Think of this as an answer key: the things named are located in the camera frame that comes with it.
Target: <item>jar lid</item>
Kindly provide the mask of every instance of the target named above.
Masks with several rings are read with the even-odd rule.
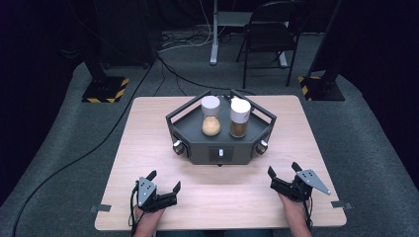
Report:
[[[233,98],[231,99],[230,118],[238,123],[244,123],[249,120],[251,105],[248,101]]]
[[[216,96],[205,96],[201,99],[201,109],[207,116],[216,116],[219,112],[219,98]]]

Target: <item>yellow black hazard tape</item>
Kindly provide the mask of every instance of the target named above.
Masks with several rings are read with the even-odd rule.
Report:
[[[129,79],[125,78],[121,82],[121,86],[119,84],[114,93],[105,93],[105,94],[98,93],[98,95],[91,95],[91,96],[83,97],[82,101],[87,102],[87,103],[117,103],[123,96],[126,90],[126,84],[128,84],[128,81]]]
[[[317,77],[317,76],[316,77],[310,77],[310,78],[311,79],[321,79],[321,77]],[[309,89],[307,87],[307,83],[306,83],[305,77],[299,76],[298,77],[298,82],[299,82],[299,85],[301,86],[302,94],[304,95],[305,99],[307,101],[311,101],[312,98],[310,96],[310,91],[309,91]]]

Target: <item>black cable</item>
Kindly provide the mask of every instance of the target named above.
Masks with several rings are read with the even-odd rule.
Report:
[[[105,138],[99,142],[98,145],[96,145],[93,149],[91,149],[90,151],[86,152],[86,154],[82,155],[81,157],[77,158],[76,160],[70,162],[69,164],[61,167],[59,170],[55,171],[54,173],[52,173],[51,175],[49,175],[45,180],[43,180],[33,191],[32,193],[28,196],[28,198],[25,200],[24,204],[22,205],[21,209],[18,212],[18,216],[15,220],[15,224],[13,226],[13,233],[12,236],[16,236],[16,230],[18,228],[18,223],[19,223],[19,219],[21,218],[22,212],[24,211],[25,207],[27,206],[27,204],[29,203],[29,201],[31,200],[31,198],[34,196],[34,194],[46,183],[48,182],[50,179],[52,179],[54,176],[56,176],[57,174],[59,174],[61,171],[67,169],[68,167],[74,165],[75,163],[81,161],[82,159],[86,158],[87,156],[89,156],[90,154],[92,154],[93,152],[95,152],[97,149],[99,149],[99,147],[101,147],[107,140],[108,138],[111,136],[111,134],[114,132],[114,130],[117,128],[118,124],[120,123],[120,121],[123,119],[124,114],[126,113],[127,109],[129,108],[129,105],[132,103],[133,97],[135,96],[135,93],[138,91],[139,86],[142,84],[142,82],[145,80],[145,78],[147,77],[148,73],[150,72],[151,68],[153,66],[153,63],[151,63],[151,65],[149,66],[147,72],[145,73],[145,75],[142,77],[141,81],[138,83],[138,85],[136,86],[134,92],[132,93],[131,97],[129,98],[128,103],[126,104],[126,107],[124,108],[123,113],[120,115],[120,117],[118,118],[117,122],[115,123],[115,125],[112,127],[112,129],[108,132],[108,134],[105,136]]]
[[[179,75],[179,74],[178,74],[178,73],[177,73],[177,72],[173,69],[173,67],[169,66],[166,62],[164,62],[163,58],[161,58],[159,54],[157,54],[157,59],[159,59],[159,60],[161,61],[161,63],[163,63],[163,65],[164,65],[164,66],[165,66],[165,67],[166,67],[166,68],[167,68],[167,69],[168,69],[171,73],[173,73],[173,74],[174,74],[174,75],[176,75],[177,77],[179,77],[179,78],[181,78],[182,80],[187,81],[187,82],[189,82],[189,83],[191,83],[191,84],[193,84],[193,85],[200,86],[200,87],[204,87],[204,88],[210,88],[210,89],[224,90],[224,91],[230,91],[230,90],[231,90],[231,88],[207,86],[207,85],[204,85],[204,84],[200,84],[200,83],[197,83],[197,82],[193,82],[193,81],[191,81],[191,80],[188,80],[188,79],[186,79],[185,77],[183,77],[183,76]],[[253,93],[251,93],[251,92],[249,92],[249,91],[245,91],[245,90],[236,89],[236,91],[239,91],[239,92],[242,92],[242,93],[247,93],[247,94],[250,94],[250,95],[255,95],[255,94],[253,94]]]

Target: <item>wooden table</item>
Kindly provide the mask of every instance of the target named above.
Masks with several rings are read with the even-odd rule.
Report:
[[[290,182],[295,161],[302,170],[312,169],[331,191],[328,196],[313,189],[314,226],[341,226],[346,223],[339,200],[321,157],[299,99],[295,96],[248,97],[277,116],[277,122],[264,155],[248,165],[193,165],[172,150],[165,117],[192,97],[136,98],[132,104],[121,144],[105,189],[99,211],[98,230],[129,230],[129,199],[135,181],[157,171],[152,181],[160,195],[171,193],[182,183],[178,204],[164,212],[158,230],[236,229],[288,227],[284,207],[270,189],[267,174],[272,166],[277,177]]]

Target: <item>person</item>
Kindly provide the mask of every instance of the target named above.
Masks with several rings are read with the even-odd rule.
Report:
[[[305,223],[305,210],[300,202],[290,200],[278,193],[280,200],[284,205],[284,211],[291,233],[297,237],[310,237],[311,232]],[[156,212],[142,215],[142,210],[135,207],[135,216],[142,216],[137,223],[134,237],[150,237],[157,229],[158,221],[163,215],[165,209],[159,209]],[[205,237],[204,231],[170,231],[157,232],[157,237]],[[245,237],[245,236],[272,236],[270,230],[228,230],[225,231],[225,237]]]

